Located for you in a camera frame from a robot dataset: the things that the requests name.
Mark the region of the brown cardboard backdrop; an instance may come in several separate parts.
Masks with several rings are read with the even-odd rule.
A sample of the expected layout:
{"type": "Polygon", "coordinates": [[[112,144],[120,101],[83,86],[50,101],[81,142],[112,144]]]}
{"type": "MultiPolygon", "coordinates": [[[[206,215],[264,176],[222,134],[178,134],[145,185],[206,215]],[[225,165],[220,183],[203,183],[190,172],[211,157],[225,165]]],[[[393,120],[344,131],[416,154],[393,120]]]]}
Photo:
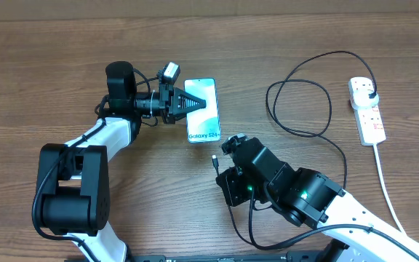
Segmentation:
{"type": "Polygon", "coordinates": [[[419,12],[419,0],[0,0],[0,21],[419,12]]]}

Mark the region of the Galaxy S24 smartphone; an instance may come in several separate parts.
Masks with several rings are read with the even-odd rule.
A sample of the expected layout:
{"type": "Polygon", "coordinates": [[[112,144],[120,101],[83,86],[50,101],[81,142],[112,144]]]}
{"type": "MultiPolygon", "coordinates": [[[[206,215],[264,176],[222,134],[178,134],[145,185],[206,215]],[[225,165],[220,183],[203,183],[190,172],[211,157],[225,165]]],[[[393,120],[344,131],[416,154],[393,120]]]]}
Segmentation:
{"type": "Polygon", "coordinates": [[[187,114],[187,133],[190,143],[215,142],[221,139],[216,83],[213,78],[186,79],[185,91],[205,100],[206,107],[187,114]]]}

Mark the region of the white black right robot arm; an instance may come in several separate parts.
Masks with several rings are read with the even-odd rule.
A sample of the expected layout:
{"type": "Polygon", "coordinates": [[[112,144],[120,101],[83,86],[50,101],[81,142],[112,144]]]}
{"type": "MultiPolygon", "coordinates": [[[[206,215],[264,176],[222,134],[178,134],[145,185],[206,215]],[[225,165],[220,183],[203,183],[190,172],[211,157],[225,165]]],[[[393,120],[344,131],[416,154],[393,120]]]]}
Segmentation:
{"type": "Polygon", "coordinates": [[[218,173],[226,204],[270,203],[271,209],[294,226],[310,229],[274,245],[248,242],[261,250],[280,250],[318,233],[332,243],[318,261],[419,261],[419,243],[390,226],[360,204],[351,193],[318,171],[294,170],[257,138],[238,134],[221,149],[233,167],[218,173]]]}

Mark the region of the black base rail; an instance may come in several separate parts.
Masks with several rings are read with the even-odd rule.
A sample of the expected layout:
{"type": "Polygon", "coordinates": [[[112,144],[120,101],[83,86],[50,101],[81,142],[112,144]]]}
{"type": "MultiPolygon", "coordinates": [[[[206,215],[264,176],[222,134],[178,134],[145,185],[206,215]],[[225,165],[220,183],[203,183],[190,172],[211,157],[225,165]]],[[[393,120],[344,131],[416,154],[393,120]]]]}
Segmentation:
{"type": "Polygon", "coordinates": [[[289,251],[282,254],[253,255],[134,255],[134,262],[320,262],[337,261],[339,255],[325,250],[289,251]]]}

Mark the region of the white power strip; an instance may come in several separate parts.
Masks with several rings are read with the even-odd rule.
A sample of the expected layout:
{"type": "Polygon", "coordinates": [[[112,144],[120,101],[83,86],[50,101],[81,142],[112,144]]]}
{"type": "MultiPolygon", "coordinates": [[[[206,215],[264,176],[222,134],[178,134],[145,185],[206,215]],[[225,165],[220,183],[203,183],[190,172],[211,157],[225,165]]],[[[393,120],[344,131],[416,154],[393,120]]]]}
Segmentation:
{"type": "MultiPolygon", "coordinates": [[[[348,88],[350,96],[352,90],[367,90],[370,95],[374,92],[372,80],[361,76],[351,78],[348,82],[348,88]]],[[[365,110],[354,110],[354,116],[363,146],[377,145],[386,139],[383,120],[378,106],[365,110]]]]}

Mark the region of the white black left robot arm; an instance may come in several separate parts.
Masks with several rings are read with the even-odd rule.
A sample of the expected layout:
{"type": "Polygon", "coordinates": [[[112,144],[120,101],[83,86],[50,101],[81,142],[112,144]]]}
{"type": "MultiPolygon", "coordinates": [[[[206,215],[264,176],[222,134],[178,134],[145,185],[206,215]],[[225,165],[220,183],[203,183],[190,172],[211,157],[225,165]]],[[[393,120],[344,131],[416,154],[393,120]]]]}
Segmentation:
{"type": "Polygon", "coordinates": [[[145,92],[137,91],[140,71],[127,61],[110,63],[105,73],[108,94],[95,107],[95,125],[41,148],[31,218],[39,236],[73,242],[86,261],[133,261],[108,221],[108,163],[134,142],[144,119],[174,124],[207,103],[174,86],[180,66],[173,62],[158,71],[158,89],[145,92]]]}

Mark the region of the white charger adapter plug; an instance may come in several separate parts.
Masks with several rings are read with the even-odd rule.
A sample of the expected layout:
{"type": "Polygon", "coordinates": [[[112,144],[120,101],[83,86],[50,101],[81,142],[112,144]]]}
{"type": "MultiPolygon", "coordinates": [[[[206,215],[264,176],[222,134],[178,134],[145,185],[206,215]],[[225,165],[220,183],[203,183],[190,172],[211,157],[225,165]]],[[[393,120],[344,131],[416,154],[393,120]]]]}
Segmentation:
{"type": "Polygon", "coordinates": [[[350,101],[351,106],[354,110],[365,110],[377,106],[379,104],[379,95],[370,98],[370,94],[367,90],[352,90],[350,101]]]}

